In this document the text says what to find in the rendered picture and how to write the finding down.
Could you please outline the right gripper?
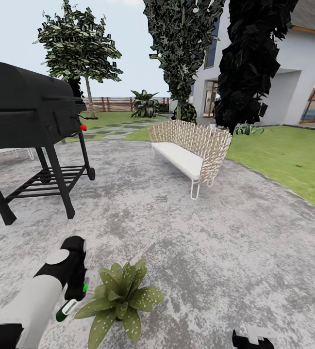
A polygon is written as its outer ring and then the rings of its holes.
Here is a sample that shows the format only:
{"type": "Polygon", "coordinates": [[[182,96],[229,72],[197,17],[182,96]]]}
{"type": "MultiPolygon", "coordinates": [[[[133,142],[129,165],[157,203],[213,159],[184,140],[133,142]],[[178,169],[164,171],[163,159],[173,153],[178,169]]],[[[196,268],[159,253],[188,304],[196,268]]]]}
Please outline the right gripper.
{"type": "Polygon", "coordinates": [[[235,330],[232,333],[232,343],[237,349],[272,349],[268,340],[258,339],[258,345],[252,344],[247,337],[238,336],[235,330]]]}

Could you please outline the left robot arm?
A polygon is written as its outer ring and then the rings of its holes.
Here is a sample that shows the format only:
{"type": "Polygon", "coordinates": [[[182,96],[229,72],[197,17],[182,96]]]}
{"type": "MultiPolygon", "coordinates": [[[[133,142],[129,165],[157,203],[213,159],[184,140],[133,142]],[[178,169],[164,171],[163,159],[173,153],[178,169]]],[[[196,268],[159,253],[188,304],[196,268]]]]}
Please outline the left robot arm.
{"type": "Polygon", "coordinates": [[[38,349],[56,303],[66,286],[65,300],[92,299],[97,271],[84,266],[86,240],[71,236],[60,249],[52,252],[46,263],[28,284],[0,311],[0,349],[38,349]]]}

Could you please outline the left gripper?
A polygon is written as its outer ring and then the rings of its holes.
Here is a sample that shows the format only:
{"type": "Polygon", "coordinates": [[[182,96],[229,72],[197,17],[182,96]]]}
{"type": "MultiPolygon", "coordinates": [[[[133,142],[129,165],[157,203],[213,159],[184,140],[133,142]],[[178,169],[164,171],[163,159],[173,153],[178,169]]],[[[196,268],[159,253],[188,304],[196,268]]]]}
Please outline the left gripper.
{"type": "Polygon", "coordinates": [[[86,271],[87,268],[83,266],[83,269],[80,272],[70,275],[67,281],[67,290],[65,293],[66,301],[69,301],[71,299],[75,299],[77,301],[81,300],[86,271]]]}

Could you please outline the insectifuge atomizer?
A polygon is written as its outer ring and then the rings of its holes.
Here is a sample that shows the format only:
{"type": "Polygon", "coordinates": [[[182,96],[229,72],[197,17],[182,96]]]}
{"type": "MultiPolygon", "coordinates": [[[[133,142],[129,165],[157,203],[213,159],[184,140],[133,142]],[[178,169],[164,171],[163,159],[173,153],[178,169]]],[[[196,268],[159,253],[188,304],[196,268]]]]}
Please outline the insectifuge atomizer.
{"type": "MultiPolygon", "coordinates": [[[[84,299],[86,295],[87,285],[84,285],[83,291],[81,294],[81,300],[84,299]]],[[[55,318],[58,322],[62,322],[78,305],[78,301],[75,299],[71,299],[66,301],[66,303],[61,307],[61,309],[57,312],[55,318]]]]}

